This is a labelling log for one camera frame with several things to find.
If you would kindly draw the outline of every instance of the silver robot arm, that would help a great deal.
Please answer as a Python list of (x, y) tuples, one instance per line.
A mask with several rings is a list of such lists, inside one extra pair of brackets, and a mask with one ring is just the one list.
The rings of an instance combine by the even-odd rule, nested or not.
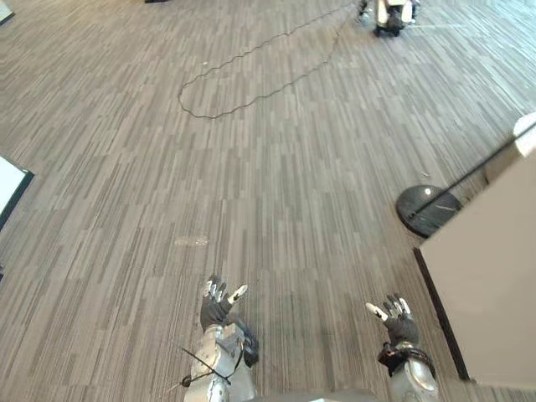
[(243, 401), (255, 397), (251, 367), (258, 360), (258, 343), (249, 328), (229, 314), (247, 292), (242, 286), (231, 296), (224, 294), (225, 283), (211, 276), (203, 292), (201, 326), (204, 335), (193, 355), (185, 402)]
[(371, 303), (365, 306), (387, 327), (390, 343), (384, 344), (378, 361), (389, 369), (394, 402), (438, 402), (434, 365), (419, 349), (419, 330), (410, 306), (397, 294), (387, 298), (387, 313)]

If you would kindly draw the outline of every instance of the round black stand base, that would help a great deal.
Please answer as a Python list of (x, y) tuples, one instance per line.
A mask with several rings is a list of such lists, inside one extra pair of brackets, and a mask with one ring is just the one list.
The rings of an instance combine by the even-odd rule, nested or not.
[(436, 186), (414, 186), (407, 188), (396, 200), (396, 213), (406, 228), (421, 237), (432, 236), (461, 209), (460, 201), (445, 193), (419, 214), (414, 212), (436, 197), (441, 188)]

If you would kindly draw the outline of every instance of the black wire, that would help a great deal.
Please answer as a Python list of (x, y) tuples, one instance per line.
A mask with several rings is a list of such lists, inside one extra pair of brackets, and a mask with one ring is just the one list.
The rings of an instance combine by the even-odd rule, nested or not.
[(206, 364), (203, 360), (201, 360), (200, 358), (198, 358), (195, 354), (193, 354), (192, 352), (188, 351), (187, 349), (183, 348), (182, 346), (180, 347), (181, 350), (187, 354), (189, 354), (191, 357), (195, 358), (198, 362), (200, 362), (203, 366), (205, 366), (207, 369), (210, 370), (210, 374), (216, 374), (218, 377), (220, 377), (221, 379), (225, 380), (227, 382), (227, 384), (231, 385), (231, 382), (228, 380), (227, 377), (224, 377), (223, 375), (221, 375), (220, 373), (218, 373), (216, 370), (214, 370), (212, 367), (210, 367), (208, 364)]
[(213, 71), (217, 71), (217, 70), (221, 70), (223, 67), (225, 67), (227, 64), (231, 64), (233, 63), (235, 60), (237, 59), (243, 59), (245, 56), (247, 56), (248, 54), (252, 54), (253, 52), (255, 52), (256, 50), (259, 50), (261, 49), (262, 47), (266, 46), (267, 44), (270, 44), (271, 42), (273, 42), (274, 40), (278, 39), (278, 38), (281, 38), (283, 36), (287, 36), (287, 37), (290, 37), (291, 35), (293, 35), (297, 30), (301, 29), (301, 28), (305, 28), (309, 25), (311, 25), (312, 23), (315, 23), (316, 21), (322, 19), (322, 18), (325, 18), (329, 15), (332, 15), (340, 10), (343, 10), (345, 9), (346, 7), (352, 5), (353, 2), (350, 2), (350, 3), (347, 3), (347, 4), (344, 4), (343, 6), (339, 7), (339, 8), (335, 8), (333, 9), (332, 11), (328, 11), (327, 13), (324, 13), (314, 19), (311, 19), (309, 21), (307, 21), (306, 23), (303, 23), (302, 25), (298, 25), (297, 27), (293, 28), (291, 31), (287, 31), (287, 32), (283, 32), (283, 33), (279, 33), (277, 34), (276, 36), (272, 36), (271, 38), (265, 40), (263, 43), (255, 46), (254, 48), (250, 49), (250, 50), (247, 50), (245, 51), (243, 54), (237, 54), (236, 56), (232, 57), (231, 59), (227, 60), (226, 62), (224, 62), (223, 64), (220, 64), (219, 66), (217, 67), (213, 67), (211, 68), (210, 70), (202, 73), (202, 74), (199, 74), (197, 75), (196, 77), (194, 77), (192, 80), (188, 81), (186, 84), (184, 84), (183, 86), (181, 86), (179, 92), (178, 92), (178, 103), (179, 105), (181, 106), (181, 109), (183, 109), (183, 111), (185, 111), (186, 113), (188, 113), (190, 116), (192, 117), (196, 117), (198, 119), (210, 119), (210, 120), (216, 120), (216, 119), (219, 119), (220, 117), (222, 116), (227, 116), (227, 115), (231, 115), (233, 113), (235, 113), (236, 111), (240, 110), (240, 109), (245, 109), (246, 107), (248, 106), (251, 106), (253, 105), (254, 103), (256, 103), (257, 101), (261, 100), (261, 99), (267, 99), (267, 98), (270, 98), (271, 96), (283, 91), (286, 87), (288, 86), (292, 86), (294, 85), (296, 82), (298, 82), (299, 80), (302, 80), (306, 77), (308, 77), (309, 75), (311, 75), (312, 73), (314, 73), (315, 71), (318, 71), (320, 70), (324, 65), (328, 64), (331, 62), (331, 59), (333, 57), (333, 54), (335, 53), (335, 50), (337, 49), (338, 47), (338, 43), (339, 43), (339, 39), (341, 37), (341, 31), (343, 30), (343, 26), (346, 24), (346, 22), (349, 20), (349, 18), (346, 18), (344, 20), (343, 23), (341, 23), (340, 27), (337, 29), (337, 31), (335, 32), (335, 37), (333, 39), (333, 46), (332, 46), (332, 49), (331, 51), (329, 52), (329, 54), (327, 55), (327, 57), (321, 61), (319, 64), (315, 65), (312, 69), (310, 69), (309, 71), (307, 71), (306, 73), (302, 74), (302, 75), (299, 75), (298, 77), (296, 77), (294, 80), (292, 81), (289, 81), (287, 82), (286, 84), (284, 84), (282, 87), (276, 89), (276, 90), (273, 90), (272, 92), (268, 93), (268, 94), (264, 94), (264, 95), (258, 95), (256, 96), (255, 98), (253, 98), (253, 100), (251, 100), (250, 102), (248, 103), (244, 103), (243, 105), (238, 105), (236, 107), (234, 107), (233, 109), (230, 109), (229, 111), (224, 111), (224, 112), (221, 112), (219, 113), (218, 115), (213, 115), (213, 116), (208, 116), (208, 115), (197, 115), (195, 114), (192, 110), (188, 109), (184, 104), (183, 104), (183, 100), (182, 100), (182, 96), (183, 96), (183, 92), (184, 90), (186, 90), (186, 88), (188, 88), (191, 84), (193, 84), (195, 81), (199, 80), (200, 78), (203, 78), (203, 77), (206, 77), (208, 74), (210, 74), (211, 72)]

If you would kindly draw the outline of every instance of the black glove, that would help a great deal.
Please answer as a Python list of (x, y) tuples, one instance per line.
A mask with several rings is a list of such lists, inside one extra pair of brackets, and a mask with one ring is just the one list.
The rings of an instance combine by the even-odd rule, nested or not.
[(402, 342), (417, 346), (419, 343), (419, 328), (411, 317), (408, 303), (396, 293), (394, 296), (387, 295), (387, 298), (389, 301), (385, 302), (384, 306), (389, 315), (370, 303), (367, 303), (367, 308), (384, 322), (392, 346), (396, 347)]
[(201, 305), (201, 327), (206, 331), (211, 325), (227, 325), (227, 314), (233, 305), (229, 303), (229, 293), (225, 293), (227, 284), (216, 275), (212, 275), (204, 288)]

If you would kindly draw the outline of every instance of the gray carpet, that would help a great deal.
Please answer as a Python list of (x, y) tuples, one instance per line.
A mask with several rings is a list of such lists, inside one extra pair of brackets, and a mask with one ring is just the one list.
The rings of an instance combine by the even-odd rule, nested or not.
[[(528, 402), (464, 384), (394, 201), (445, 185), (536, 108), (536, 9), (423, 0), (376, 39), (347, 21), (331, 64), (217, 121), (178, 92), (336, 0), (12, 0), (0, 153), (35, 173), (0, 234), (0, 400), (182, 400), (209, 274), (250, 285), (260, 394), (389, 398), (365, 311), (399, 291), (447, 402)], [(345, 8), (196, 81), (213, 115), (329, 53)], [(467, 202), (481, 175), (456, 191)]]

